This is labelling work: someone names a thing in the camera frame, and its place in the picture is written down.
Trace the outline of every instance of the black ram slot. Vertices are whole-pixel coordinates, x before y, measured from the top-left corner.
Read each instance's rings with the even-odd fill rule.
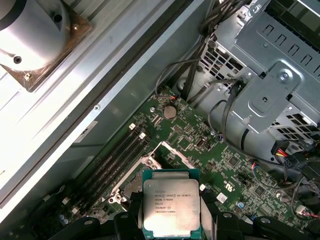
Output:
[[[133,133],[134,131],[132,130],[129,130],[125,133],[125,135],[120,139],[120,141],[116,143],[112,151],[97,164],[96,169],[94,170],[94,172],[91,173],[91,177],[87,179],[87,181],[82,185],[81,189],[85,189],[88,186],[88,184],[94,181],[95,176],[98,175],[98,173],[101,171],[101,167],[104,165],[104,163],[109,161],[110,155],[113,155],[115,152],[117,152],[117,150],[121,147],[121,145],[123,145],[128,140],[129,136],[132,135]]]
[[[97,181],[106,173],[106,170],[110,167],[110,165],[113,164],[113,159],[117,159],[119,155],[125,151],[125,149],[128,147],[128,145],[135,141],[138,137],[138,134],[140,133],[140,128],[137,128],[134,132],[132,132],[126,139],[121,139],[122,142],[118,144],[110,154],[104,159],[103,164],[100,165],[98,170],[96,171],[95,176],[91,177],[90,180],[88,180],[88,184],[85,185],[83,188],[83,191],[81,191],[81,194],[84,195],[88,191],[90,191],[93,186],[97,183]]]
[[[109,173],[114,172],[115,169],[118,168],[118,166],[123,162],[123,159],[126,159],[126,157],[132,152],[132,150],[139,144],[140,141],[140,137],[136,136],[134,140],[129,145],[127,145],[126,148],[123,149],[115,159],[111,159],[110,164],[108,164],[108,168],[104,172],[102,172],[99,179],[94,183],[92,187],[88,188],[87,193],[83,195],[82,203],[86,202],[87,198],[94,195],[94,193],[96,193],[97,190],[102,187]]]
[[[138,154],[145,148],[145,146],[149,143],[149,140],[140,142],[133,151],[123,160],[122,164],[119,165],[115,172],[112,175],[109,175],[105,180],[104,184],[97,189],[96,194],[92,196],[89,202],[84,206],[84,211],[87,211],[91,208],[91,206],[107,191],[107,189],[112,185],[112,183],[117,179],[123,171],[125,171],[126,167],[132,162],[134,158],[138,156]]]

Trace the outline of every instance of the green circuit board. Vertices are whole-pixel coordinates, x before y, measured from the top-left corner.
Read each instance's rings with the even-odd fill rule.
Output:
[[[171,96],[173,93],[165,89],[161,94]],[[164,108],[167,106],[173,106],[177,111],[176,117],[171,120],[164,117]],[[153,95],[100,152],[98,158],[108,154],[131,124],[144,128],[146,135],[151,139],[141,156],[152,152],[161,141],[166,141],[172,148],[181,152],[194,168],[200,170],[200,184],[205,185],[217,196],[217,205],[221,211],[234,212],[239,216],[246,215],[251,219],[272,216],[290,226],[301,226],[290,212],[289,204],[277,198],[278,193],[285,193],[266,189],[256,183],[251,172],[252,163],[230,149],[218,136],[212,136],[204,118],[181,98],[172,100]],[[188,168],[178,156],[165,147],[158,149],[155,159],[164,169]],[[122,186],[130,183],[136,174],[141,173],[142,168],[141,164]],[[257,173],[264,183],[271,186],[275,184],[262,170],[259,169]],[[105,192],[104,198],[108,198],[110,189]],[[244,204],[243,208],[238,207],[240,202]],[[110,207],[115,211],[123,211],[117,203],[110,204]]]
[[[172,96],[173,92],[165,88],[161,95]],[[176,110],[175,117],[172,119],[164,116],[164,109],[168,106]],[[148,139],[143,149],[125,167],[116,169],[121,174],[111,179],[111,184],[84,215],[74,214],[72,208],[75,205],[71,205],[72,208],[67,212],[65,212],[65,206],[64,210],[58,208],[55,211],[55,219],[63,214],[71,223],[83,216],[91,216],[104,223],[112,213],[125,211],[129,205],[131,192],[142,190],[143,170],[150,168],[139,162],[140,159],[148,156],[157,148],[153,158],[162,169],[188,169],[190,166],[199,169],[200,185],[214,193],[217,198],[216,204],[221,211],[233,212],[239,218],[247,221],[259,216],[272,216],[289,226],[299,229],[305,227],[306,224],[297,220],[291,213],[290,204],[280,201],[279,196],[286,197],[286,193],[265,188],[257,183],[251,171],[252,162],[229,148],[220,136],[212,136],[210,127],[203,116],[181,98],[151,96],[79,175],[76,179],[77,184],[81,185],[92,175],[101,161],[109,158],[133,125],[141,129],[145,134],[145,139]],[[188,166],[167,147],[162,145],[158,147],[162,141],[179,151],[187,159]],[[274,186],[276,183],[260,168],[257,170],[257,175],[263,183],[269,186]],[[115,186],[118,186],[119,194],[126,201],[109,202]],[[58,232],[60,223],[63,224],[59,219],[55,225],[48,224],[51,229],[48,232]]]

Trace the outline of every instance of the red wire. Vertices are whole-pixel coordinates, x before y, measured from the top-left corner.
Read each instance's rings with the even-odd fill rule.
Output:
[[[285,157],[288,156],[288,154],[287,154],[285,151],[283,151],[281,148],[278,149],[278,152],[279,152],[280,154],[284,155]]]

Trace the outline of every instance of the intel xeon processor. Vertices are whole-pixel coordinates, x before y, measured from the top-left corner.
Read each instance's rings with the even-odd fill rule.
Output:
[[[199,182],[190,175],[188,170],[143,172],[146,238],[201,238]]]

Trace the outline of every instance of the motherboard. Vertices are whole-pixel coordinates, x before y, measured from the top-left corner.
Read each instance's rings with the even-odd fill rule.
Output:
[[[205,118],[183,99],[172,96],[163,89],[161,97],[151,96],[128,120],[72,183],[73,192],[55,210],[56,225],[50,220],[46,233],[83,216],[104,223],[111,214],[126,211],[131,193],[142,191],[146,169],[192,168],[199,169],[200,191],[211,191],[221,211],[248,223],[272,216],[303,229],[305,224],[291,213],[291,198],[256,182],[253,163],[228,147],[221,135],[212,134]],[[276,184],[260,168],[257,175],[269,186]]]

